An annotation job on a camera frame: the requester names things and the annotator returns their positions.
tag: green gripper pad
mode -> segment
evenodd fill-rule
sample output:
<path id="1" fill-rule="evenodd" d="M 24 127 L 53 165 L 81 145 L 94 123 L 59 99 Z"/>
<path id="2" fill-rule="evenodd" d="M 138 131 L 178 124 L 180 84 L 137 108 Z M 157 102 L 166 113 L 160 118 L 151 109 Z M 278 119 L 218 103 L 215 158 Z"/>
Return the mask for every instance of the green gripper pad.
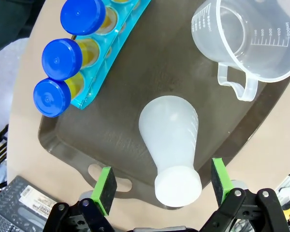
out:
<path id="1" fill-rule="evenodd" d="M 110 213 L 116 189 L 117 182 L 113 169 L 110 167 L 103 168 L 99 180 L 91 194 L 91 199 L 100 208 L 104 216 Z"/>
<path id="2" fill-rule="evenodd" d="M 218 206 L 221 206 L 228 193 L 234 188 L 222 158 L 212 159 L 211 178 Z"/>

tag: blue cap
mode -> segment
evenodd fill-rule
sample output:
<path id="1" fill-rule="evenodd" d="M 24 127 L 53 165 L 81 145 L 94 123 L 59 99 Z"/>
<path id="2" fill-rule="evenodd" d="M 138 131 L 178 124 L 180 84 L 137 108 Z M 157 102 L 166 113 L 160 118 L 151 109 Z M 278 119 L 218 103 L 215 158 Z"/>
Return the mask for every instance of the blue cap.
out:
<path id="1" fill-rule="evenodd" d="M 64 81 L 46 78 L 33 91 L 33 100 L 38 110 L 47 117 L 57 117 L 71 103 L 71 92 Z"/>
<path id="2" fill-rule="evenodd" d="M 67 0 L 60 14 L 62 27 L 72 35 L 90 35 L 105 19 L 102 0 Z"/>
<path id="3" fill-rule="evenodd" d="M 42 53 L 42 66 L 50 78 L 63 81 L 76 75 L 83 62 L 82 50 L 74 40 L 50 42 Z"/>

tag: jug handle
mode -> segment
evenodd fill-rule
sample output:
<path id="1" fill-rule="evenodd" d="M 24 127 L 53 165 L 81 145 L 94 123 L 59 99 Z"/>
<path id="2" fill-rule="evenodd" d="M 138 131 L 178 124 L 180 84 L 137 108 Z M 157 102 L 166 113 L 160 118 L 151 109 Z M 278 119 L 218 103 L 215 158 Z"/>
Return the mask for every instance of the jug handle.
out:
<path id="1" fill-rule="evenodd" d="M 234 89 L 236 97 L 240 101 L 251 102 L 255 99 L 258 89 L 258 80 L 251 78 L 251 74 L 246 73 L 246 85 L 243 88 L 239 83 L 228 81 L 228 66 L 218 64 L 218 83 L 221 86 L 230 86 Z"/>

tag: beige table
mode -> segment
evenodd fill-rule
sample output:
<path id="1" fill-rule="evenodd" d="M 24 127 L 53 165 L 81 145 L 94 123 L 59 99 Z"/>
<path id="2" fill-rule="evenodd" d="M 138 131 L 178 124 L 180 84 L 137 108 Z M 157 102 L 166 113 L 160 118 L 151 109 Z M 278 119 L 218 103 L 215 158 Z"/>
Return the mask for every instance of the beige table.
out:
<path id="1" fill-rule="evenodd" d="M 41 114 L 32 101 L 35 84 L 45 78 L 41 54 L 55 38 L 69 37 L 60 25 L 65 0 L 47 0 L 32 32 L 14 90 L 9 127 L 8 180 L 21 175 L 52 196 L 74 204 L 91 186 L 72 167 L 47 153 L 39 143 Z M 252 191 L 275 188 L 290 172 L 290 84 L 257 132 L 228 165 L 232 178 L 244 180 Z M 115 199 L 110 222 L 122 229 L 186 225 L 200 228 L 217 208 L 208 185 L 193 204 L 167 211 L 139 200 Z"/>

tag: measuring jug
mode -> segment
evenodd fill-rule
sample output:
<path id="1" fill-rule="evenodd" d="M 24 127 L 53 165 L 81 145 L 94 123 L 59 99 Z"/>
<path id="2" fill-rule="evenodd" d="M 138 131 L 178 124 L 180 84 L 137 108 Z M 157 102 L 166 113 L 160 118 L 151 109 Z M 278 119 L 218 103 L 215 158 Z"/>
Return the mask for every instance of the measuring jug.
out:
<path id="1" fill-rule="evenodd" d="M 290 0 L 207 0 L 191 32 L 198 49 L 218 62 L 218 83 L 252 101 L 258 81 L 290 76 Z M 228 81 L 228 67 L 246 73 L 246 86 Z"/>

